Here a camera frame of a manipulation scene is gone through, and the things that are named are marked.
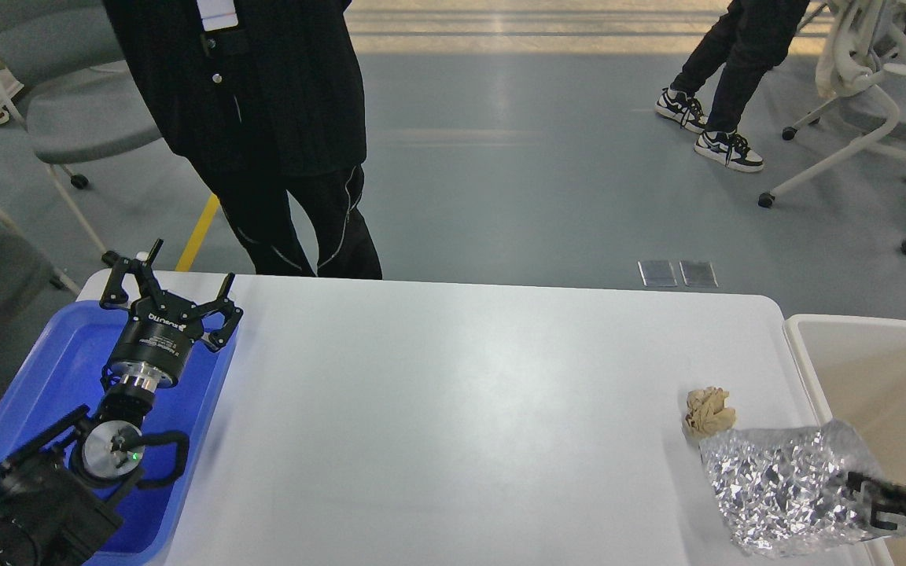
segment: gray chair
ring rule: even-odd
[[[86,177],[69,164],[118,155],[160,138],[122,60],[100,0],[0,0],[0,61],[28,89],[20,108],[7,105],[10,114],[25,125],[33,152],[101,253],[107,247],[55,166],[83,189]]]
[[[841,118],[846,124],[866,132],[845,148],[824,158],[799,175],[758,197],[760,207],[770,208],[777,197],[845,159],[869,150],[906,161],[906,148],[882,143],[892,140],[906,144],[906,61],[883,62],[874,46],[891,36],[890,26],[897,4],[894,0],[835,0],[834,27],[828,36],[833,68],[830,83]],[[783,139],[794,139],[795,126],[819,118],[832,101],[810,112],[783,132]],[[906,239],[901,243],[906,255]]]

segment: black and white sneaker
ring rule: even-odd
[[[708,123],[708,116],[702,111],[702,103],[679,90],[663,89],[659,100],[655,101],[655,112],[696,134],[704,132],[705,124]]]
[[[694,143],[694,151],[733,171],[757,173],[764,168],[764,159],[750,149],[747,138],[736,132],[702,133]]]

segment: aluminum foil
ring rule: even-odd
[[[845,422],[729,430],[700,447],[732,540],[747,553],[781,558],[876,537],[862,527],[845,473],[883,473]]]

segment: crumpled brown paper ball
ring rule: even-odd
[[[736,409],[726,407],[729,391],[709,387],[695,389],[687,394],[687,415],[683,429],[694,438],[707,438],[729,430],[736,424]]]

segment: trash bin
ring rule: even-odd
[[[823,389],[820,418],[851,423],[887,479],[906,483],[906,320],[798,314],[785,333],[803,380]],[[906,566],[906,537],[887,546]]]

